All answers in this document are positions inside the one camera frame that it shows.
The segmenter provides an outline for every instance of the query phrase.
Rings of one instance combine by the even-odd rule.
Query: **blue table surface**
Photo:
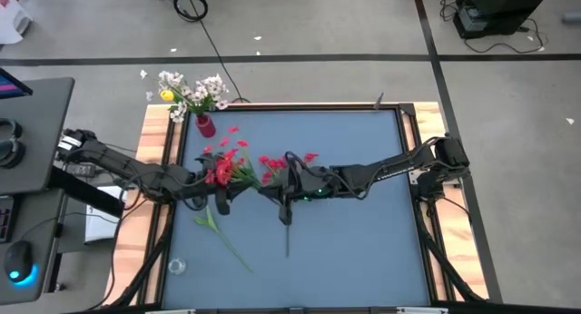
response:
[[[393,111],[213,113],[217,133],[200,136],[193,121],[183,165],[222,137],[249,143],[254,168],[262,155],[280,158],[293,151],[320,154],[316,165],[370,163],[402,152]],[[226,129],[238,125],[232,135]],[[248,190],[231,214],[213,217],[253,273],[246,270],[210,228],[194,222],[204,211],[179,204],[170,259],[182,258],[181,275],[168,272],[164,309],[263,309],[428,305],[409,183],[405,175],[377,183],[364,201],[299,202],[293,206],[290,256],[278,207]]]

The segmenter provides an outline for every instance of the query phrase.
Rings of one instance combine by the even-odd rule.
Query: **computer mouse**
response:
[[[33,269],[32,245],[20,240],[8,247],[4,255],[4,271],[13,282],[20,282],[30,275]]]

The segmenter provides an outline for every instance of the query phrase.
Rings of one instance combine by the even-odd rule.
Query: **gray floor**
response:
[[[208,0],[204,21],[225,55],[426,54],[413,0]],[[424,0],[439,54],[471,54],[439,0]],[[25,40],[0,58],[59,59],[213,56],[203,30],[180,20],[166,0],[30,0],[37,20]],[[546,0],[533,14],[549,37],[545,54],[581,53],[581,25],[560,15],[578,0]],[[528,34],[474,41],[527,49]],[[492,54],[508,54],[495,49]],[[443,63],[504,301],[581,307],[581,63]],[[228,64],[242,95],[254,102],[439,101],[428,62]],[[8,67],[21,79],[72,76],[77,85],[68,127],[92,129],[107,142],[135,148],[147,105],[139,71],[179,71],[191,80],[221,73],[217,64]],[[566,118],[576,119],[570,125]],[[84,309],[102,295],[108,248],[71,255],[63,279],[71,290],[10,313]],[[90,261],[95,266],[75,264]]]

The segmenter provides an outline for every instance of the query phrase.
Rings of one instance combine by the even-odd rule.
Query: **headphones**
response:
[[[25,155],[25,146],[18,141],[22,135],[22,127],[16,121],[0,118],[0,126],[12,126],[10,139],[0,141],[0,168],[14,168]]]

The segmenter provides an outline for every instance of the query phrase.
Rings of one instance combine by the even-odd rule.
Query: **monitor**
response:
[[[0,68],[0,100],[32,94],[33,90]]]

